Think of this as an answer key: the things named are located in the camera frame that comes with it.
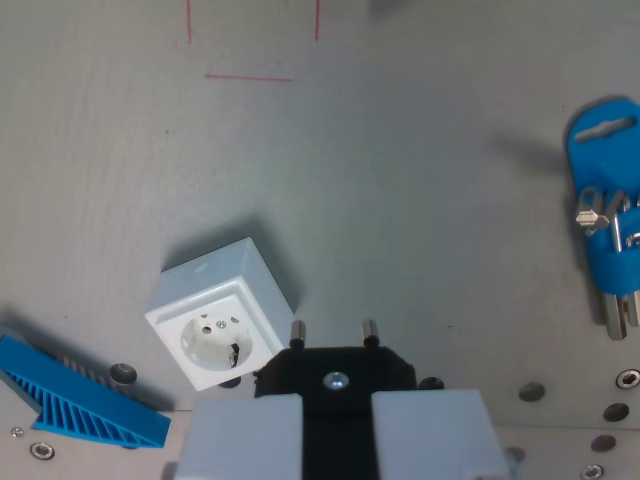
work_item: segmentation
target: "metal screw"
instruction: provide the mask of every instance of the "metal screw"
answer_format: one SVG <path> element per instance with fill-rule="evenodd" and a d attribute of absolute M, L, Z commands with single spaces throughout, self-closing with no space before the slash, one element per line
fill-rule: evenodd
<path fill-rule="evenodd" d="M 640 371 L 635 369 L 625 370 L 620 375 L 618 375 L 618 378 L 616 378 L 616 385 L 618 386 L 618 388 L 633 388 L 638 386 L 639 383 Z"/>
<path fill-rule="evenodd" d="M 322 383 L 329 390 L 342 390 L 349 385 L 349 377 L 342 372 L 331 372 L 324 376 Z"/>
<path fill-rule="evenodd" d="M 38 460 L 51 460 L 56 454 L 53 447 L 44 442 L 34 443 L 29 450 L 31 451 L 31 455 Z"/>
<path fill-rule="evenodd" d="M 589 465 L 580 472 L 582 480 L 599 480 L 602 477 L 604 477 L 604 468 L 600 465 Z"/>

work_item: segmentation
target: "red line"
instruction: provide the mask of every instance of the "red line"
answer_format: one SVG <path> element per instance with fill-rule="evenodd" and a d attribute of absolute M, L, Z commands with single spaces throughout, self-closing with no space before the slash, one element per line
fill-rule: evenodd
<path fill-rule="evenodd" d="M 187 0 L 187 36 L 189 38 L 187 43 L 191 45 L 191 0 Z"/>
<path fill-rule="evenodd" d="M 316 0 L 316 42 L 320 38 L 320 0 Z"/>
<path fill-rule="evenodd" d="M 245 77 L 243 75 L 213 75 L 208 73 L 206 78 L 217 78 L 221 80 L 254 80 L 256 82 L 293 82 L 290 78 L 278 78 L 278 77 Z"/>

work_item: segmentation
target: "white electrical outlet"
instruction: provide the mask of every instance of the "white electrical outlet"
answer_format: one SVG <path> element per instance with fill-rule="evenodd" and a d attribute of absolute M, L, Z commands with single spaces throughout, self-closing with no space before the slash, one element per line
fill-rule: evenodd
<path fill-rule="evenodd" d="M 262 368 L 294 320 L 250 238 L 162 272 L 146 318 L 196 390 Z"/>

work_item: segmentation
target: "gray table surface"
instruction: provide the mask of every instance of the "gray table surface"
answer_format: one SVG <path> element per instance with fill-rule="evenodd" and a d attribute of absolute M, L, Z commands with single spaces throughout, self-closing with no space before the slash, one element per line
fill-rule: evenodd
<path fill-rule="evenodd" d="M 2 323 L 163 409 L 195 392 L 144 319 L 159 272 L 251 236 L 309 345 L 360 322 L 503 425 L 640 428 L 562 137 L 640 99 L 632 0 L 0 2 Z M 205 78 L 283 77 L 291 82 Z M 545 399 L 518 400 L 540 381 Z"/>

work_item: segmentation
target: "blue holder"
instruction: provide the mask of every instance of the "blue holder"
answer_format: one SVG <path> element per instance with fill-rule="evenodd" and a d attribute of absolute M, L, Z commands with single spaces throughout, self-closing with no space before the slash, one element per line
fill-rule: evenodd
<path fill-rule="evenodd" d="M 33 428 L 123 447 L 162 448 L 171 420 L 11 337 L 0 369 L 42 406 Z"/>
<path fill-rule="evenodd" d="M 607 136 L 586 141 L 576 135 L 603 122 L 630 119 L 630 125 Z M 628 193 L 632 205 L 640 195 L 640 106 L 628 99 L 612 100 L 591 107 L 577 116 L 569 128 L 567 151 L 573 172 L 576 195 L 588 186 L 608 192 Z M 640 208 L 618 214 L 622 241 L 640 232 Z M 587 237 L 587 252 L 597 287 L 623 296 L 640 290 L 640 248 L 615 252 L 606 229 Z"/>

